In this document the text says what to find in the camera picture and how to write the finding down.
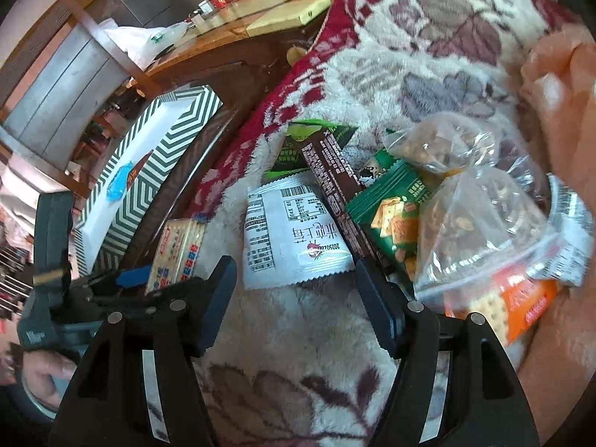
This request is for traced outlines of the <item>person's left hand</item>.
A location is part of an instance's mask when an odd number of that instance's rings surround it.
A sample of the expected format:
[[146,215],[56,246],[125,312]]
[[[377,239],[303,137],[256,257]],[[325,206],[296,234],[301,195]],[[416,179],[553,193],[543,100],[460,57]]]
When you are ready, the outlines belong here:
[[76,371],[76,363],[51,350],[26,351],[20,355],[15,336],[1,334],[1,393],[9,393],[10,386],[16,386],[17,371],[20,371],[27,391],[37,404],[56,412],[61,404],[55,380],[67,383]]

